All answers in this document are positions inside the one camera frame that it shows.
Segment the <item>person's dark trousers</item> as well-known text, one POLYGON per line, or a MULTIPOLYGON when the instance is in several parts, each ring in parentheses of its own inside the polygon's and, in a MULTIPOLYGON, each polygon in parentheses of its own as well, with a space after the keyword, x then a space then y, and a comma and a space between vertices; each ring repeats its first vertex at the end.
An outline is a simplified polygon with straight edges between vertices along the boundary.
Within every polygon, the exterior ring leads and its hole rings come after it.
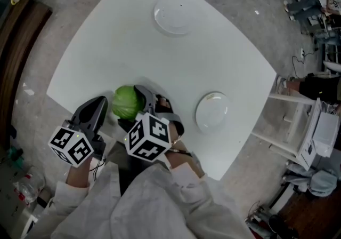
POLYGON ((132 181, 145 169, 160 164, 163 169, 167 170, 167 166, 162 161, 153 163, 129 156, 123 143, 115 142, 109 151, 106 163, 115 163, 118 165, 120 194, 123 195, 132 181))

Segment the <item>white box appliance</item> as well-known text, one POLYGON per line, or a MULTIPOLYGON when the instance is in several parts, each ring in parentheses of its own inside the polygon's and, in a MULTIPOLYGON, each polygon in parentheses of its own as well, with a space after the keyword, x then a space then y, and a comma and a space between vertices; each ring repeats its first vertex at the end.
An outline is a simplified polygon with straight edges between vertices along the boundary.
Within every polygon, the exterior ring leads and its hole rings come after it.
POLYGON ((305 136, 298 152, 298 164, 308 170, 315 157, 330 157, 334 147, 341 117, 328 112, 332 106, 318 99, 308 116, 305 136))

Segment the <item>clear plastic bag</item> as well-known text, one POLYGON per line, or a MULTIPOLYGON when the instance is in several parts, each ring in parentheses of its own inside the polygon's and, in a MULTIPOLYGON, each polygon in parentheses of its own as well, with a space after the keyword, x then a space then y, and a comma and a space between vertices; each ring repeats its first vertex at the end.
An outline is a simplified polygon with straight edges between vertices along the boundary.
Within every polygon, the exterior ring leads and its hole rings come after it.
POLYGON ((32 166, 27 173, 13 183, 14 192, 18 194, 19 200, 27 206, 33 203, 42 189, 45 187, 45 177, 40 170, 32 166))

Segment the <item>person's left forearm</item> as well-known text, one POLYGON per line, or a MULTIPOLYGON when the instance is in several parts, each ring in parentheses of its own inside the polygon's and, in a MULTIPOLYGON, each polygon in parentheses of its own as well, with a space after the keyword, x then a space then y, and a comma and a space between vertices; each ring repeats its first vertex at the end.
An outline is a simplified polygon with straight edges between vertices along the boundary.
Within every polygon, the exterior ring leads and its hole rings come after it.
POLYGON ((92 156, 89 156, 79 167, 71 167, 66 179, 66 184, 76 188, 88 187, 88 175, 92 156))

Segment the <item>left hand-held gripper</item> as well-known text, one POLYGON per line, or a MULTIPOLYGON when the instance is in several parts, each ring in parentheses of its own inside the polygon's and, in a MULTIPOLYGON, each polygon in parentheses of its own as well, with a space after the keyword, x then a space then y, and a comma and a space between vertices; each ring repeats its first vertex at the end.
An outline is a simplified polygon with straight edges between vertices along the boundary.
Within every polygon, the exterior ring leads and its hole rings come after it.
POLYGON ((71 166, 80 166, 90 156, 102 160, 106 147, 99 135, 108 109, 105 96, 95 97, 75 111, 71 121, 65 120, 53 132, 48 146, 71 166))

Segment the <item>white square table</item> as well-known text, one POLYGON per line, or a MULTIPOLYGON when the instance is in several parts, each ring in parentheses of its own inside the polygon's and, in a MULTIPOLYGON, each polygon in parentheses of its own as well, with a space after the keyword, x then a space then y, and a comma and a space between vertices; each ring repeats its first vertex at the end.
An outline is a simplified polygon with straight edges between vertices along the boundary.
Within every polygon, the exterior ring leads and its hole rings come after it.
POLYGON ((267 101, 276 73, 260 51, 205 0, 187 35, 161 30, 153 18, 159 0, 101 0, 65 50, 47 95, 73 113, 85 101, 122 85, 142 84, 164 95, 184 125, 183 142, 206 173, 220 180, 239 154, 267 101), (202 133, 200 99, 224 93, 226 123, 202 133))

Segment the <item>small white table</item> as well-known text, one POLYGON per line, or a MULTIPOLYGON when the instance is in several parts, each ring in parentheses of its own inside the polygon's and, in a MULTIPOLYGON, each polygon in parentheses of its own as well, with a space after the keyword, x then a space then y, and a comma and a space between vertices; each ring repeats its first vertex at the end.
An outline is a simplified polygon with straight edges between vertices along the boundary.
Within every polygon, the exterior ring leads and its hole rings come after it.
POLYGON ((284 118, 286 122, 290 123, 289 131, 283 140, 266 136, 256 130, 253 130, 251 134, 270 143, 271 151, 308 170, 316 157, 316 149, 312 138, 322 113, 320 99, 312 100, 275 93, 271 93, 269 98, 297 104, 293 116, 284 118))

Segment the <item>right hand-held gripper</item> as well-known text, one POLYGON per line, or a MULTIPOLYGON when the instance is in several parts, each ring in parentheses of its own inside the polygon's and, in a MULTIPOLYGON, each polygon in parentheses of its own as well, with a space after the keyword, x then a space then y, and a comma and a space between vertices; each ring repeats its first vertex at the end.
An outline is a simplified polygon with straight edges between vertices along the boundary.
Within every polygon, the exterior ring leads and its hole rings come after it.
POLYGON ((169 123, 176 126, 180 137, 184 127, 174 113, 155 113, 155 96, 145 86, 134 85, 134 90, 142 99, 142 112, 134 121, 119 118, 117 123, 126 132, 124 145, 128 155, 154 162, 172 147, 169 123))

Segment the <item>wooden steps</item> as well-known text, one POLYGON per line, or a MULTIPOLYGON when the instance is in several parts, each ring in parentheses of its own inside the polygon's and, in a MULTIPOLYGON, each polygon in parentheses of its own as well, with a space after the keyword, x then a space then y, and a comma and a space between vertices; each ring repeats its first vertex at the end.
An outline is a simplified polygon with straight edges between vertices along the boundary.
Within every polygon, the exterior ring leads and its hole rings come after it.
POLYGON ((15 95, 34 43, 52 10, 35 0, 10 6, 0 27, 0 149, 8 150, 15 95))

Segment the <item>white round plate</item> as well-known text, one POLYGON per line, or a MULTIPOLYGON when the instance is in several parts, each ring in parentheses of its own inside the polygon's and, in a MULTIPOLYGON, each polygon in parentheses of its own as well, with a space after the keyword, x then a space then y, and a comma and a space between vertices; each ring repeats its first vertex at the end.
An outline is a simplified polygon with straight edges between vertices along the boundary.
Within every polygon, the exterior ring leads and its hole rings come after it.
POLYGON ((196 8, 186 0, 159 0, 153 8, 158 27, 175 36, 187 35, 196 24, 196 8))

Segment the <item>person's right forearm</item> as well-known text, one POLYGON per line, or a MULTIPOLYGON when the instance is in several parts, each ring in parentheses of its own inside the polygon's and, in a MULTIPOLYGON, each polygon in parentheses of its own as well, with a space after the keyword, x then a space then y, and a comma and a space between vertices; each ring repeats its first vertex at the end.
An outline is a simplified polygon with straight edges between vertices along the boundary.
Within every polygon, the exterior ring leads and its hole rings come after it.
POLYGON ((176 126, 173 123, 169 123, 169 132, 172 147, 165 153, 165 156, 169 161, 170 166, 172 169, 174 169, 185 162, 190 164, 193 160, 193 157, 188 152, 184 143, 180 140, 176 126))

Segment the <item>green cabbage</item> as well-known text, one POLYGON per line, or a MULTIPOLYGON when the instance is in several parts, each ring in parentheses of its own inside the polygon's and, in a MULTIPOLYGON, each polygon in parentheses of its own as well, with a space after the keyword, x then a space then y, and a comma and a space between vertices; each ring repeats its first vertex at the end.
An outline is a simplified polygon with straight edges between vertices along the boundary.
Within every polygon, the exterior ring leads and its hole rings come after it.
POLYGON ((112 112, 120 119, 134 121, 138 112, 144 109, 145 100, 131 85, 119 87, 113 94, 112 112))

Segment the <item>person's right hand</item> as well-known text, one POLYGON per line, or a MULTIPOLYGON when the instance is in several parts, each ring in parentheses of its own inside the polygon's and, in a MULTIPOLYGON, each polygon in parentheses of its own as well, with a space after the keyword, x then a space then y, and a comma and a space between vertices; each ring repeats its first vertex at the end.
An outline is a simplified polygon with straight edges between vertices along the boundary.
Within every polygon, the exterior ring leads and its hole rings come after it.
POLYGON ((162 97, 161 95, 157 95, 155 112, 156 113, 173 113, 173 110, 169 101, 166 98, 162 97))

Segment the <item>person's white coat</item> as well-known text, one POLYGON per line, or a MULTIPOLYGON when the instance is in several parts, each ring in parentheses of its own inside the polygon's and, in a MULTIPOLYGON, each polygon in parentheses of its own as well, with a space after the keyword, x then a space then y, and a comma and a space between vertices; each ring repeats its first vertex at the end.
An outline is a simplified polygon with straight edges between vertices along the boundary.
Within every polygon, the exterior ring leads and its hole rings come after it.
POLYGON ((123 195, 111 162, 87 188, 59 182, 26 239, 254 239, 221 183, 192 157, 145 169, 123 195))

